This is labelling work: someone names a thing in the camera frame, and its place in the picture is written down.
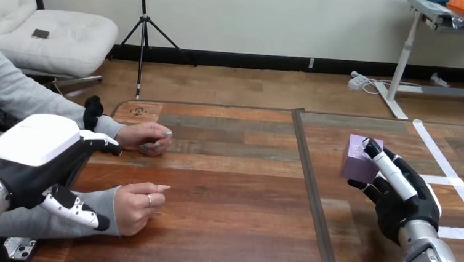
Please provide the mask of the person's hand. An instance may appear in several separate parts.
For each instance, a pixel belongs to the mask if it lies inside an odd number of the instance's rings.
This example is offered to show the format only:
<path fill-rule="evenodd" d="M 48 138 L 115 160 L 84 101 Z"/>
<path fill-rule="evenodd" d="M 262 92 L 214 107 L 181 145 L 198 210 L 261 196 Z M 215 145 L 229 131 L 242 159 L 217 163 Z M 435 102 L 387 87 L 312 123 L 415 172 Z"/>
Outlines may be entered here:
<path fill-rule="evenodd" d="M 158 157 L 165 153 L 172 143 L 173 132 L 154 122 L 128 125 L 116 135 L 115 140 L 121 148 L 139 151 L 149 157 Z"/>
<path fill-rule="evenodd" d="M 142 230 L 151 216 L 166 203 L 169 185 L 134 183 L 121 186 L 114 201 L 114 213 L 120 236 L 133 236 Z"/>

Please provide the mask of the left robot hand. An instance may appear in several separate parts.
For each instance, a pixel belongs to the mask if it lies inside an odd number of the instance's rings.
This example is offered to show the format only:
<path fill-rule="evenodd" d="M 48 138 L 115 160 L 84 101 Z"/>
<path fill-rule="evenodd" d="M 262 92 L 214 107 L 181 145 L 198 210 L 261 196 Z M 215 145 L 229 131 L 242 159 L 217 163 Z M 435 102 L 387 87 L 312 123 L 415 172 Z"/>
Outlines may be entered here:
<path fill-rule="evenodd" d="M 33 114 L 0 135 L 0 215 L 38 205 L 97 231 L 109 228 L 108 217 L 61 185 L 72 167 L 93 152 L 121 154 L 116 140 L 92 131 L 100 113 L 92 101 L 84 130 L 67 117 Z"/>

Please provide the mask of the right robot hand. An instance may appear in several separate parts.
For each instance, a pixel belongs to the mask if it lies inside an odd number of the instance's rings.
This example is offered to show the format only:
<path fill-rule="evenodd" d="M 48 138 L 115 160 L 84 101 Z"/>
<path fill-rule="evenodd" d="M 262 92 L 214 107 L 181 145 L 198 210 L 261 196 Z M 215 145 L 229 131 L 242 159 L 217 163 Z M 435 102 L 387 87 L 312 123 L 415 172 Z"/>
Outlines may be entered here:
<path fill-rule="evenodd" d="M 401 156 L 373 138 L 365 138 L 362 147 L 381 174 L 371 183 L 348 179 L 348 184 L 375 204 L 383 235 L 398 245 L 401 226 L 412 220 L 426 221 L 438 231 L 441 211 L 428 183 Z"/>

